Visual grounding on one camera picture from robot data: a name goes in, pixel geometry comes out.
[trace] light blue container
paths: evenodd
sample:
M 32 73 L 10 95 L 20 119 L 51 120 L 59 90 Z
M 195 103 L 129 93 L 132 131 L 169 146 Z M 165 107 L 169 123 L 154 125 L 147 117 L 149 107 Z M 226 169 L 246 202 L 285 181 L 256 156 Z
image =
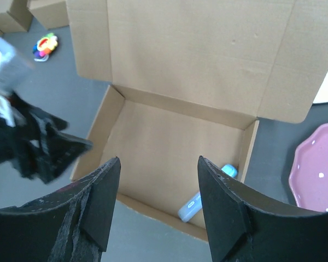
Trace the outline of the light blue container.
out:
M 237 169 L 233 165 L 224 165 L 221 170 L 231 177 L 236 177 Z M 183 222 L 188 222 L 198 211 L 202 209 L 201 193 L 198 192 L 183 207 L 180 208 L 178 215 Z

